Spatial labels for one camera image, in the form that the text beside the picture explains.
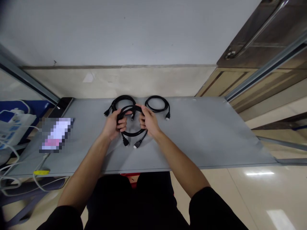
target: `power cord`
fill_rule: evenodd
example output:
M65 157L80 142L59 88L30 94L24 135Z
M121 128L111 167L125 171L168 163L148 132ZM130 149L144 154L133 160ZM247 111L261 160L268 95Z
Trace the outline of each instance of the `power cord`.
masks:
M61 179L69 178L68 176L66 176L66 177L62 177L62 178L56 179L56 180L54 180L54 181L52 181L52 182L50 182L50 183L47 183L47 184L44 184L44 185L40 185L40 184L38 183L38 181L36 180L35 174L33 174L33 180L34 180L34 182L36 183L37 188L35 188L35 189L31 190L31 191L27 191L27 192L25 192L25 193L14 194L14 195L8 194L5 190L6 190L6 189L14 189L14 188L20 187L20 186L21 186L21 181L20 181L19 179L17 179L17 178L10 177L10 176L6 176L6 175L9 173L9 171L10 171L15 165L22 164L22 163L26 163L26 162L29 162L30 160L18 162L19 159L20 159L20 156L19 156L19 154L17 153L17 151L15 150L15 148L12 147L12 146L10 146L9 144L3 142L3 141L0 141L0 143L6 145L7 147L9 147L9 148L14 152L14 154L15 154L16 157L17 157L17 160L16 160L13 164L7 165L7 166L5 166L5 167L3 167L3 168L0 169L0 173L1 173L1 171L3 171L4 169L8 168L8 170L6 170L6 172L5 172L3 175L0 174L0 190L3 192L3 194L4 194L5 196L18 196L18 195L26 194L26 193L28 193L28 192L32 192L32 191L34 191L34 190L36 190L36 189L38 189L38 188L40 188L40 189L43 190L44 192L49 192L50 190L45 190L45 189L43 188L43 186L46 186L46 185L48 185L48 184L51 184L51 183L56 182L56 181L61 180ZM49 153L47 153L47 154L45 154L45 155L43 156L43 160L42 160L42 161L39 163L39 165L36 167L35 171L38 170L38 169L44 164L44 162L45 162L45 160L47 159L48 156L49 156ZM3 179L14 180L14 181L17 182L17 185L1 187L1 181L2 181Z
M148 104L148 102L149 102L151 99L154 99L154 98L161 99L161 100L164 102L165 106L164 106L163 109L154 109L154 108L152 108L152 107ZM168 101L167 101L165 98L163 98L163 97L161 97L161 96L158 96L158 95L150 96L150 97L145 101L145 106L147 106L147 107L148 107L149 109L151 109L153 112L163 112L163 111L169 109L169 112L166 114L165 119L166 119L166 120L169 120L169 119L170 119L170 106L169 106Z
M125 115L126 112L128 112L128 111L132 111L133 113L135 113L135 111L139 111L139 112L142 113L141 107L139 107L139 106L137 106L137 105L128 105L128 106L125 106L124 108L122 108L120 114L117 116L117 123L118 123L119 120L123 119L124 115ZM135 137L135 136L140 135L140 134L141 134L142 132L144 132L144 131L145 131L145 129L140 129L140 130L137 131L136 133L128 133L128 132L126 132L126 131L121 132L121 134L122 134L122 140L123 140L123 142L124 142L124 145L125 145L125 146L129 145L129 141L125 138L124 135L126 135L126 136L128 136L128 137ZM136 142L136 143L134 144L134 148L135 148L135 149L138 148L138 147L140 146L140 144L141 144L141 142L143 141L143 139L145 138L146 134L147 134L147 131L146 131L145 135L142 137L142 139L139 140L138 142Z
M22 102L22 103L27 107L27 109L28 109L27 114L30 113L30 111L31 111L30 107L29 107L28 104L25 103L23 100L9 100L9 101L20 101L20 102Z
M122 100L129 100L129 101L132 101L133 105L136 104L135 100L131 96L129 96L129 95L121 95L121 96L115 98L114 101L112 101L112 103L111 103L110 107L108 108L108 110L104 112L104 115L107 117L109 115L109 113L110 113L110 109L112 109L112 113L114 111L116 111L117 110L116 104L119 103ZM135 116L135 110L131 114L131 120L134 119L134 116Z

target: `yellow tag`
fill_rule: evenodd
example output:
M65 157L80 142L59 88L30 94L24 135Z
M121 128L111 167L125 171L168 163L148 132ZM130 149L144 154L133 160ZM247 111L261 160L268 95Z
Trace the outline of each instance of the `yellow tag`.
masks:
M48 175L49 172L50 172L50 170L36 170L36 171L34 171L33 173L34 173L35 175Z

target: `black cable coil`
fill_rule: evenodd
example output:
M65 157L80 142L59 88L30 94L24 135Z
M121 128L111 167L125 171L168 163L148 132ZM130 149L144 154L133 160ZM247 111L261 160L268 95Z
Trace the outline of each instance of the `black cable coil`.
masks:
M152 108L152 107L148 104L148 102L149 102L151 99L153 99L153 98L161 99L161 100L164 102L164 104L165 104L164 108L163 108L163 109L154 109L154 108ZM118 123L119 120L123 119L124 116L125 116L125 114L126 114L127 112L129 112L129 111L132 111L131 120L133 120L134 117L135 117L135 111L139 111L139 112L142 113L142 108L139 107L139 106L137 106L137 105L135 105L136 102L135 102L135 100L134 100L131 96L129 96L129 95L122 95L122 96L119 96L118 98L114 99L114 101L112 102L112 104L111 104L111 106L109 107L109 109L108 109L107 111L104 112L104 115L107 117L107 116L109 115L109 113L110 113L110 109L111 109L111 108L112 108L112 112L114 112L115 110L117 110L116 104L117 104L119 101L121 101L121 100L130 100L130 101L132 101L133 105L128 105L128 106L125 106L124 108L122 108L120 114L117 116L117 123ZM161 97L161 96L157 96L157 95L151 96L151 97L149 97L149 98L145 101L145 106L147 106L149 109L151 109L151 110L152 110L153 112L155 112L155 113L156 113L156 112L163 112L163 111L169 109L169 111L168 111L168 113L166 114L166 117L165 117L166 120L169 120L169 118L170 118L170 106L169 106L168 101L167 101L165 98L163 98L163 97ZM125 136L128 136L128 137L135 137L135 136L140 135L140 134L143 133L144 131L145 131L145 129L140 129L139 131L137 131L137 132L135 132L135 133L128 133L128 132L126 132L126 131L121 132L122 140L123 140L123 142L124 142L124 145L125 145L125 146L129 145L129 141L124 137L124 135L125 135ZM142 141L144 140L145 136L147 135L147 132L148 132L148 130L146 130L144 136L143 136L139 141L137 141L137 142L134 144L133 147L134 147L135 149L137 149L137 148L141 145Z
M142 109L141 109L141 107L139 107L139 106L137 106L137 105L128 105L128 106L125 106L124 108L122 108L120 114L117 116L117 123L118 123L119 120L123 119L124 116L125 116L125 114L126 114L127 112L129 112L129 111L132 111L132 112L134 112L134 113L135 113L135 111L142 112ZM122 140L123 140L123 142L124 142L124 145L125 145L125 146L129 145L129 141L124 137L124 135L129 136L129 137L135 137L135 136L140 135L140 134L141 134L142 132L144 132L144 131L145 131L145 129L140 129L140 130L137 131L136 133L128 133L128 132L126 132L126 131L121 132L121 134L122 134ZM147 130L146 130L145 135L142 137L142 139L139 140L138 142L136 142L136 143L134 144L134 148L135 148L135 149L138 148L138 147L140 146L140 144L141 144L141 142L143 141L143 139L145 138L146 134L147 134Z
M153 98L161 99L161 100L164 102L164 104L165 104L164 108L163 108L163 109L154 109L154 108L152 108L152 107L148 104L148 102L149 102L151 99L153 99ZM161 96L158 96L158 95L150 96L150 97L145 101L145 106L147 106L147 107L148 107L149 109L151 109L153 112L163 112L163 111L169 109L169 112L167 113L165 119L166 119L166 120L169 120L169 119L170 119L170 106L169 106L168 101L167 101L165 98L163 98L163 97L161 97Z
M122 101L122 100L129 100L129 101L132 101L133 105L136 104L136 103L135 103L135 100L134 100L131 96L129 96L129 95L121 95L121 96L115 98L115 99L112 101L112 103L111 103L110 107L108 108L108 110L104 112L104 115L107 117L107 116L109 115L109 113L110 113L110 109L112 109L112 113L113 113L114 111L116 111L116 110L117 110L116 104L119 103L119 102ZM132 113L132 115L131 115L131 120L134 119L134 116L135 116L135 111L133 111L133 113Z

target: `gray table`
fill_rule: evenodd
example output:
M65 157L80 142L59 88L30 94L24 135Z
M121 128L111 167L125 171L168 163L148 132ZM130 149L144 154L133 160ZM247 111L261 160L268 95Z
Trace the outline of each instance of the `gray table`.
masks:
M222 97L166 98L170 104L170 120L165 120L167 111L157 113L163 132L200 168L228 168L278 164L263 147L240 116ZM136 99L144 104L146 99ZM101 132L104 111L113 99L75 100L64 117L75 118L69 140L60 153L51 154L44 168L48 176L70 176L85 157L91 144ZM131 104L121 101L119 107ZM161 100L153 99L150 105L162 108ZM139 130L138 119L128 119L128 131ZM142 136L128 137L130 146L125 147L121 135L108 150L102 171L105 173L133 173L169 171L170 168L158 145L148 135L138 149L133 145ZM10 176L31 176L43 155L38 152L41 134L37 134L24 150L21 161Z

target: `white cable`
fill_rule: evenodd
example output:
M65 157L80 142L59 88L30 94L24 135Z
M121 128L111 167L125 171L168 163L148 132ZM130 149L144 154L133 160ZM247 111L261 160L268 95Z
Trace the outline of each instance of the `white cable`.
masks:
M47 153L47 154L45 154L45 155L43 156L42 161L38 164L38 166L36 167L35 171L38 170L38 169L44 164L44 162L45 162L45 160L47 159L48 156L49 156L49 153ZM53 183L53 182L56 182L56 181L58 181L58 180L69 178L69 176L66 176L66 177L62 177L62 178L59 178L59 179L57 179L57 180L51 181L51 182L49 182L49 183L47 183L47 184L40 185L40 184L38 183L38 181L36 180L35 174L33 174L33 179L34 179L34 182L35 182L36 185L37 185L37 188L35 188L35 189L31 190L31 191L24 192L24 193L19 193L19 194L14 194L14 195L8 194L8 193L5 191L5 189L18 188L18 187L21 186L21 182L20 182L20 180L17 179L17 178L5 176L5 175L8 173L8 171L9 171L13 166L18 165L18 164L22 164L22 163L26 163L26 162L29 162L29 161L34 160L34 159L37 159L37 158L33 158L33 159L30 159L30 160L27 160L27 161L21 161L21 162L18 162L18 163L13 163L13 164L11 164L11 165L7 165L7 166L3 167L2 169L0 169L0 172L1 172L2 170L6 169L6 168L9 168L9 169L5 172L5 174L4 174L3 176L0 177L0 182L1 182L1 180L2 180L3 178L16 180L16 181L18 182L18 185L17 185L17 186L13 186L13 187L9 187L9 188L0 188L1 191L3 192L3 194L4 194L5 196L18 196L18 195L22 195L22 194L26 194L26 193L32 192L32 191L34 191L34 190L36 190L36 189L38 189L38 188L40 188L40 189L43 190L44 192L50 192L51 190L45 190L43 187L46 186L46 185L48 185L48 184L51 184L51 183Z
M30 109L30 107L28 106L28 104L25 103L23 100L2 100L2 101L20 101L20 102L24 103L24 105L27 107L27 109L28 109L28 112L27 112L27 113L30 113L30 111L31 111L31 109Z
M27 113L28 114L30 113L30 111L31 111L30 107L23 100L16 100L16 101L20 101L20 102L24 103L25 106L28 108L28 112Z
M9 110L2 110L2 111L0 112L0 114L1 114L2 112L4 112L4 111L7 111L7 112L12 112L12 111L9 111Z
M1 140L0 140L0 143L6 145L7 147L9 147L9 148L14 152L14 154L15 154L16 157L17 157L17 160L15 161L15 163L16 163L17 161L19 161L20 156L19 156L19 154L17 153L17 151L16 151L12 146L10 146L9 144L7 144L7 143L5 143L5 142L3 142L3 141L1 141Z
M16 155L16 157L17 157L17 160L16 160L13 164L9 165L9 166L10 166L9 169L8 169L3 175L0 175L0 186L1 186L1 181L2 181L3 179L11 179L11 180L17 181L17 185L16 185L16 186L11 186L11 187L4 187L4 188L5 188L5 189L18 188L18 187L21 186L20 180L17 179L17 178L8 177L8 176L6 176L6 174L8 174L9 171L12 169L12 167L15 166L15 165L17 164L17 162L18 162L19 159L20 159L20 156L19 156L19 154L17 153L17 151L15 150L15 148L13 148L12 146L10 146L9 144L7 144L7 143L5 143L5 142L3 142L3 141L0 141L0 143L6 145L7 147L9 147L9 148L13 151L13 153Z
M35 169L34 171L40 169L40 167L44 164L45 160L47 159L47 157L49 157L49 155L50 155L50 153L46 153L46 154L43 156L42 161L38 164L38 166L36 167L36 169ZM36 183L36 185L37 185L41 190L43 190L44 192L48 192L47 190L45 190L45 189L38 183L38 181L36 180L36 175L35 175L34 173L33 173L33 180L34 180L34 182Z
M66 177L58 178L58 179L53 180L53 181L51 181L51 182L49 182L49 183L47 183L47 184L41 185L41 187L44 187L44 186L49 185L49 184L51 184L51 183L53 183L53 182L56 182L56 181L61 180L61 179L66 179L66 178L69 178L69 177L66 176ZM55 190L59 190L59 189L63 188L63 187L65 186L66 182L67 182L67 181L65 181L65 183L63 184L62 187L60 187L60 188L58 188L58 189L55 189ZM37 188L35 188L35 189L33 189L33 190L30 190L30 191L24 192L24 193L19 193L19 194L14 194L14 195L7 194L5 190L1 190L1 191L3 192L3 194L4 194L5 196L19 196L19 195L23 195L23 194L32 192L32 191L34 191L34 190L36 190L36 189L39 189L39 187L37 187Z
M21 126L21 127L31 127L31 128L36 128L39 131L39 128L36 126Z

